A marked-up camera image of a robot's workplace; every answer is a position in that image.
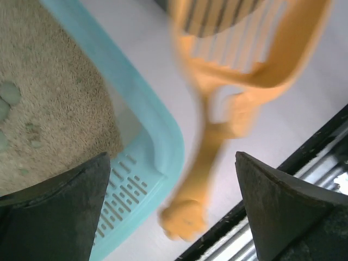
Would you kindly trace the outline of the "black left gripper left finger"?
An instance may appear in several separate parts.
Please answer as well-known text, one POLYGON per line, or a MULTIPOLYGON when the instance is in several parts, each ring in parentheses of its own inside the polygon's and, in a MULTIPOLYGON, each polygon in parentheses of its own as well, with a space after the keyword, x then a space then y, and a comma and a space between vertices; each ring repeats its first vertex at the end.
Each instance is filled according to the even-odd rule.
POLYGON ((89 260, 109 176, 103 152, 1 196, 1 260, 89 260))

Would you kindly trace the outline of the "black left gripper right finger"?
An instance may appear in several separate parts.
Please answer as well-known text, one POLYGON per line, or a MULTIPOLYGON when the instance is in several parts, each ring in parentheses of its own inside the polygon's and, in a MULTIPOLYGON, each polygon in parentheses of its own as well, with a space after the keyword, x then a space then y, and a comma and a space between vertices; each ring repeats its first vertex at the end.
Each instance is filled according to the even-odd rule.
POLYGON ((245 152, 235 167, 259 260, 347 260, 347 196, 245 152))

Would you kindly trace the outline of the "light blue litter box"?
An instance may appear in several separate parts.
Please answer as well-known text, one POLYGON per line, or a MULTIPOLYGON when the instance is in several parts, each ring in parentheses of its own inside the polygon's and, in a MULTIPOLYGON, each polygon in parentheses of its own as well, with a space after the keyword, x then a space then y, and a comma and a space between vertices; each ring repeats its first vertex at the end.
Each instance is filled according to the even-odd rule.
POLYGON ((184 163, 181 130, 149 84, 80 1, 43 1, 100 71, 123 150, 111 173, 90 259, 103 260, 166 198, 184 163))

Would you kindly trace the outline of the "orange litter scoop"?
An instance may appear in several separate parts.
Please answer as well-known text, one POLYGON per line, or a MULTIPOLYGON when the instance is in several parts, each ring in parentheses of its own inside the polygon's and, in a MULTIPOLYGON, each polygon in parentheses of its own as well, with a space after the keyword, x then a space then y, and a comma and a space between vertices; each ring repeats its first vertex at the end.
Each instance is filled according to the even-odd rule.
POLYGON ((286 92, 311 58, 333 2, 169 1, 181 68, 202 103, 202 137, 160 214, 170 239, 206 228, 213 165, 226 140, 248 135, 262 105, 286 92))

